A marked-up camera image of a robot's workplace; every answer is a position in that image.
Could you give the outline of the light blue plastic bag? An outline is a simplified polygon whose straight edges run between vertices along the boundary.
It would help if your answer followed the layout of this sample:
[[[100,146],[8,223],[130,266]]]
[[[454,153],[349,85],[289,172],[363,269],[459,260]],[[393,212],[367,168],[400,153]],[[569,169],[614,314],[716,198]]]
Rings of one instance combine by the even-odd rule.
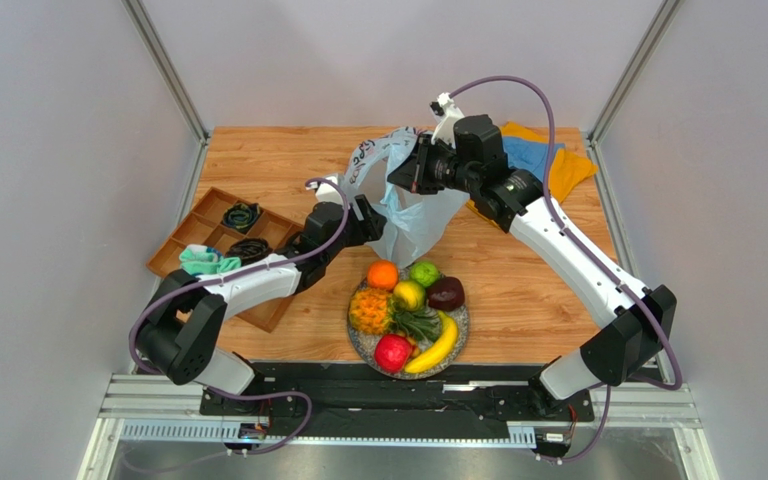
[[[400,127],[361,142],[350,154],[340,183],[347,196],[364,195],[386,218],[382,237],[370,247],[400,268],[427,254],[468,201],[468,195],[457,190],[419,195],[387,181],[387,175],[408,159],[422,132]]]

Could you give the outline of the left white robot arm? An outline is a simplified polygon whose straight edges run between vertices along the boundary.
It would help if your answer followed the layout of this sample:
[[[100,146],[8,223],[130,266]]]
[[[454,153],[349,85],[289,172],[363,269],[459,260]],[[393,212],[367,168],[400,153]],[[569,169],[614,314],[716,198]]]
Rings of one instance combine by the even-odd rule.
[[[201,277],[182,269],[170,273],[131,329],[131,354],[147,358],[176,385],[198,383],[222,394],[242,394],[255,371],[241,355],[218,347],[224,322],[308,290],[339,253],[381,239],[386,224],[363,195],[320,202],[300,231],[257,262]]]

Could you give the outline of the yellow banana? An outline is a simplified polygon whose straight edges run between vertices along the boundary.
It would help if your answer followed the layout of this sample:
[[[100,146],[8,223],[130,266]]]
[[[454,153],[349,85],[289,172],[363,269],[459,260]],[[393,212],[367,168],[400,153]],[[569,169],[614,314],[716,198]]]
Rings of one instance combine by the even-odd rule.
[[[441,366],[454,351],[459,336],[457,322],[441,310],[437,313],[441,326],[440,336],[430,347],[406,363],[403,368],[404,373],[430,376],[432,371]]]

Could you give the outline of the green apple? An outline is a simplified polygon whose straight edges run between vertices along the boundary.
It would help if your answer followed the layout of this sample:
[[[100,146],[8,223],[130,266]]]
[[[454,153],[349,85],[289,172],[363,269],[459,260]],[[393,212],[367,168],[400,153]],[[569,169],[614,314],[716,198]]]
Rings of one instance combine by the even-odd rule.
[[[441,278],[441,273],[437,266],[426,260],[415,262],[409,269],[409,278],[423,288],[431,287]]]

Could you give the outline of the red apple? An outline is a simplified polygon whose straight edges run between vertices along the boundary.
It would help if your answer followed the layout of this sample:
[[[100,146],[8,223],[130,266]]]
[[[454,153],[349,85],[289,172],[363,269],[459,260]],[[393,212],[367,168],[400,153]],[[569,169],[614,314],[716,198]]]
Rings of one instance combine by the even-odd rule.
[[[397,334],[381,337],[374,351],[375,363],[387,373],[400,372],[410,359],[414,346]]]

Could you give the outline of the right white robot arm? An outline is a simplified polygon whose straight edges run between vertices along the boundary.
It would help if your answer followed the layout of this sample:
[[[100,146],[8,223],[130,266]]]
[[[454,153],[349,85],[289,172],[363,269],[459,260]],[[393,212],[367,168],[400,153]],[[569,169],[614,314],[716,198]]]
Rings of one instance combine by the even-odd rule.
[[[387,181],[418,195],[468,194],[482,215],[536,252],[586,307],[599,330],[532,379],[542,402],[556,405],[599,384],[619,386],[667,351],[675,295],[624,271],[562,215],[535,175],[510,167],[502,134],[488,116],[456,120],[447,140],[420,135]]]

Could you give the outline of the dark purple fruit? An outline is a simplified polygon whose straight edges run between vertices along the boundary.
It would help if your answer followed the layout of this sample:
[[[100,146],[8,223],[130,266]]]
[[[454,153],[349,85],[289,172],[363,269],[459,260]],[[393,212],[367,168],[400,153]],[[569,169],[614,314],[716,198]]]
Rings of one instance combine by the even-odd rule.
[[[465,304],[466,294],[458,278],[442,277],[426,289],[426,298],[429,307],[449,312]]]

